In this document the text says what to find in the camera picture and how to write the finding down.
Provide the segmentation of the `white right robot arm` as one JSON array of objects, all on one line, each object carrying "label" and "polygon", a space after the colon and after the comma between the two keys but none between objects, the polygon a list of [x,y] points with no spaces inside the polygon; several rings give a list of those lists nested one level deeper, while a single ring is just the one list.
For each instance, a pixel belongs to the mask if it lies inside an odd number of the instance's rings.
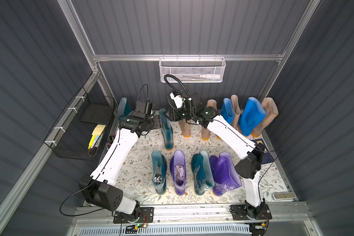
[{"label": "white right robot arm", "polygon": [[195,99],[195,94],[183,97],[178,90],[172,90],[167,96],[170,108],[162,114],[173,122],[202,126],[203,129],[221,138],[240,158],[237,164],[227,152],[219,156],[210,156],[202,151],[193,156],[192,172],[195,175],[195,188],[198,195],[212,188],[216,196],[241,187],[245,187],[245,207],[248,215],[256,219],[266,210],[266,202],[261,198],[261,163],[265,154],[263,144],[257,144],[240,134],[212,106],[203,106]]}]

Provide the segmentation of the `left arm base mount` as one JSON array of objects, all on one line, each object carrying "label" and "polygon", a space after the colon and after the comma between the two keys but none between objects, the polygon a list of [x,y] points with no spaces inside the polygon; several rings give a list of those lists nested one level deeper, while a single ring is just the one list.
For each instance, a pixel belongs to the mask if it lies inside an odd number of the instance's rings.
[{"label": "left arm base mount", "polygon": [[115,211],[113,216],[114,224],[152,223],[154,217],[154,207],[137,206],[132,214]]}]

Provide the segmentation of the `dark teal boot back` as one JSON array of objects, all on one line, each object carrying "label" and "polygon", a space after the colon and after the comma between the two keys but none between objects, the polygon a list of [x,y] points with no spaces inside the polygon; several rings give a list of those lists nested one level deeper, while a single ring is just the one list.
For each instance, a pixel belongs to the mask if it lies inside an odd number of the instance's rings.
[{"label": "dark teal boot back", "polygon": [[164,139],[164,146],[166,150],[172,150],[174,147],[173,142],[173,128],[170,121],[165,116],[166,109],[162,108],[159,110],[159,116],[161,120],[161,132]]},{"label": "dark teal boot back", "polygon": [[118,119],[121,122],[125,117],[127,117],[130,113],[131,113],[131,107],[128,103],[128,100],[126,97],[123,97],[120,100],[119,106],[118,106],[118,110],[117,110],[117,115],[118,115]]}]

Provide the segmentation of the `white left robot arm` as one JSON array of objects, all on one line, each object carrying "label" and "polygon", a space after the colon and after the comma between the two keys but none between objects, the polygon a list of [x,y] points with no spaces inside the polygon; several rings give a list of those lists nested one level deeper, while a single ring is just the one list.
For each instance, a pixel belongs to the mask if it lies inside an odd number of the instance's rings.
[{"label": "white left robot arm", "polygon": [[118,107],[119,129],[115,139],[100,164],[89,177],[82,177],[80,190],[85,201],[101,209],[120,212],[138,218],[140,203],[125,196],[124,191],[116,188],[117,179],[123,163],[131,148],[144,132],[159,128],[158,118],[154,117],[153,103],[148,99],[137,100],[134,111],[126,110],[126,99]]}]

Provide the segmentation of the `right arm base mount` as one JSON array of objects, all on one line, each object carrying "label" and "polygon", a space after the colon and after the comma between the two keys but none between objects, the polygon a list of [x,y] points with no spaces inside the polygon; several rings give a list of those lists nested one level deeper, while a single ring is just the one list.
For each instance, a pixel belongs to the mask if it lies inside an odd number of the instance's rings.
[{"label": "right arm base mount", "polygon": [[272,219],[269,206],[266,204],[265,199],[257,207],[250,205],[248,202],[243,204],[230,205],[229,211],[233,220],[266,220]]}]

